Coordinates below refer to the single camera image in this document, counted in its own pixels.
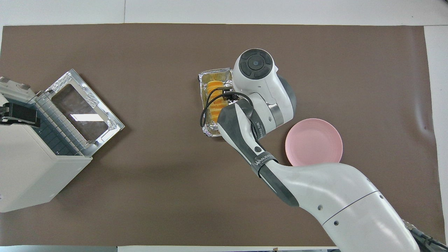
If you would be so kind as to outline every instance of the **orange food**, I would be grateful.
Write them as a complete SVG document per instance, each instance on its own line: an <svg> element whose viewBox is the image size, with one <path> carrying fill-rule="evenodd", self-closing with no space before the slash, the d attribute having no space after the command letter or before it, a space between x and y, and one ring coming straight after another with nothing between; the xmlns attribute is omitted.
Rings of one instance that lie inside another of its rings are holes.
<svg viewBox="0 0 448 252"><path fill-rule="evenodd" d="M224 87L224 84L221 81L210 81L209 83L207 83L207 89L206 89L207 96L209 95L210 92L212 92L215 88L218 88L218 87ZM212 100L213 98L217 97L218 95L220 95L222 93L223 93L222 90L217 90L217 91L213 92L213 94L210 96L210 100ZM214 122L218 121L218 116L220 115L221 109L227 105L228 105L227 101L225 101L222 97L220 97L220 98L216 99L209 106L210 116Z"/></svg>

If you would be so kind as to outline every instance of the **pink plate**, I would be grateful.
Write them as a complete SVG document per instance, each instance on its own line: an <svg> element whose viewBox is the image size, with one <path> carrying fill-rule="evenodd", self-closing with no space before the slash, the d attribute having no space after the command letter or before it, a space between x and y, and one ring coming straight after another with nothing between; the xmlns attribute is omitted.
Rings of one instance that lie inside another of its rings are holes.
<svg viewBox="0 0 448 252"><path fill-rule="evenodd" d="M286 136L286 156L293 166L338 163L342 139L330 123L310 118L294 125Z"/></svg>

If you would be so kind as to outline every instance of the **black control button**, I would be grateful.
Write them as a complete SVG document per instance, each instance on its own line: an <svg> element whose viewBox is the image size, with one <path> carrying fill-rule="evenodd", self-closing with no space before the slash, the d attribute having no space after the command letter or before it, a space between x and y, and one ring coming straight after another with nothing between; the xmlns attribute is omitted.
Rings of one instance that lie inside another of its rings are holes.
<svg viewBox="0 0 448 252"><path fill-rule="evenodd" d="M249 65L249 67L252 70L260 70L264 67L264 60L263 57L261 57L260 55L252 55L249 60L247 61L247 65Z"/></svg>
<svg viewBox="0 0 448 252"><path fill-rule="evenodd" d="M268 65L272 65L272 58L269 53L260 50L260 55L264 58L264 62Z"/></svg>
<svg viewBox="0 0 448 252"><path fill-rule="evenodd" d="M259 49L250 49L241 55L241 59L247 60L250 56L257 54L259 51Z"/></svg>
<svg viewBox="0 0 448 252"><path fill-rule="evenodd" d="M259 78L259 77L265 77L266 75L268 75L268 73L271 71L270 67L265 66L263 69L258 70L254 73L254 77L255 78Z"/></svg>
<svg viewBox="0 0 448 252"><path fill-rule="evenodd" d="M240 69L241 71L247 75L250 76L252 74L252 71L250 70L250 68L247 66L247 63L244 61L240 61Z"/></svg>

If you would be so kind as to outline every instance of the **brown table surface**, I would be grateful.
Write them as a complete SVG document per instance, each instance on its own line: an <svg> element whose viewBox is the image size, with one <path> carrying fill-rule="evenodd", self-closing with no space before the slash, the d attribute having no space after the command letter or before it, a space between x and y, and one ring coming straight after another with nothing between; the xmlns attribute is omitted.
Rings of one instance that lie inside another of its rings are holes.
<svg viewBox="0 0 448 252"><path fill-rule="evenodd" d="M297 95L295 118L261 141L280 163L295 123L326 120L341 162L444 240L423 27L107 24L3 30L0 75L39 91L74 68L126 128L51 202L0 214L0 245L333 245L198 125L197 74L249 48Z"/></svg>

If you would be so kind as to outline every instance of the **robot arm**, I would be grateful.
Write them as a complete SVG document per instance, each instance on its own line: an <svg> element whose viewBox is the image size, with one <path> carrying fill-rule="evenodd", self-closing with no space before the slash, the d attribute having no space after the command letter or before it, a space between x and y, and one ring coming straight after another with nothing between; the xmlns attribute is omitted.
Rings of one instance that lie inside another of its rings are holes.
<svg viewBox="0 0 448 252"><path fill-rule="evenodd" d="M420 251L404 223L378 189L356 168L340 163L280 165L258 143L293 118L295 96L261 49L244 52L233 73L235 91L246 94L218 117L223 138L285 203L300 206L323 226L342 252Z"/></svg>

